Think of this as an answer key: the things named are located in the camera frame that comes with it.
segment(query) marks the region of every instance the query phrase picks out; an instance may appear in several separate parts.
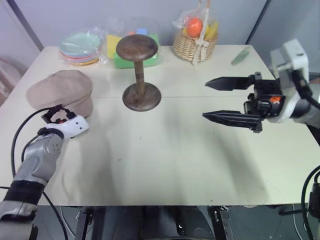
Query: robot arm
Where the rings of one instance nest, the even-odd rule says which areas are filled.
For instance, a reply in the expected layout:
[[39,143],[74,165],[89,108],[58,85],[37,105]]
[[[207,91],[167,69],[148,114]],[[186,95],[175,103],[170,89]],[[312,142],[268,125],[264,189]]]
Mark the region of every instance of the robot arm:
[[232,127],[262,131],[262,121],[282,123],[291,118],[297,123],[320,128],[320,84],[309,83],[308,58],[297,40],[271,52],[276,80],[263,80],[260,72],[249,77],[219,77],[205,85],[222,91],[245,90],[254,85],[244,103],[245,114],[239,111],[203,113],[212,122]]
[[25,151],[25,160],[0,203],[0,240],[31,240],[37,237],[32,225],[41,195],[55,173],[64,140],[81,134],[89,128],[82,116],[60,124],[49,123],[41,136]]

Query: floor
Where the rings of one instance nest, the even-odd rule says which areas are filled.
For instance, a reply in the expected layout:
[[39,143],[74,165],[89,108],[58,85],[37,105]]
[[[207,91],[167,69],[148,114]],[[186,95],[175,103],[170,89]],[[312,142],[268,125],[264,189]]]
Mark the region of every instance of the floor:
[[[286,205],[283,209],[290,211],[292,205]],[[117,222],[117,215],[122,211],[121,207],[107,207],[104,219],[104,227],[106,229],[105,239],[111,240]],[[295,205],[295,209],[300,209],[299,204]],[[232,227],[234,240],[299,240],[294,229],[293,216],[279,216],[280,208],[272,209],[267,206],[257,206],[247,208],[243,206],[230,206],[229,217]],[[77,213],[79,208],[63,207],[63,215],[73,231],[77,227]],[[302,239],[307,240],[307,234],[303,227],[301,214],[295,215],[296,225]],[[314,234],[318,227],[318,220],[309,217],[311,229]],[[62,240],[63,232],[54,212],[49,206],[40,206],[34,223],[38,226],[38,240]],[[95,239],[92,237],[92,226],[89,225],[86,240]]]

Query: round wooden top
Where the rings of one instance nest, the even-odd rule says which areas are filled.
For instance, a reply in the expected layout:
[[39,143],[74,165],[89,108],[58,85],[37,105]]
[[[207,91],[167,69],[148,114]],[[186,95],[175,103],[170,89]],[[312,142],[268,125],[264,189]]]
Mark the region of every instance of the round wooden top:
[[158,51],[158,44],[151,37],[134,34],[122,38],[116,45],[120,58],[139,62],[151,58]]

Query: colorful plates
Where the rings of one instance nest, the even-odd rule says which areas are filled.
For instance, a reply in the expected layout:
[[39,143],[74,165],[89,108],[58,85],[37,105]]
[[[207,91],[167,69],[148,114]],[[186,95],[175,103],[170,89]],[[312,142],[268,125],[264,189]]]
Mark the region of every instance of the colorful plates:
[[89,32],[78,32],[63,40],[60,45],[62,56],[71,64],[87,65],[98,61],[101,39]]

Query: grey wall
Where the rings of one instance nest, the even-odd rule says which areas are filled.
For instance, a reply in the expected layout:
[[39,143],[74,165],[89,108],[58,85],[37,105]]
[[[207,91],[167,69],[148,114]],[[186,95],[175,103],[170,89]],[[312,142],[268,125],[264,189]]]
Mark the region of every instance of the grey wall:
[[[81,27],[105,24],[110,16],[152,17],[160,25],[160,43],[173,42],[175,20],[197,0],[15,0],[44,46],[56,46]],[[219,44],[244,44],[266,0],[211,0],[220,22]]]
[[10,7],[0,1],[0,58],[10,62],[24,74],[40,51],[28,41],[8,10],[11,10]]
[[270,51],[298,39],[309,58],[309,71],[320,73],[320,1],[273,0],[251,44],[268,67]]

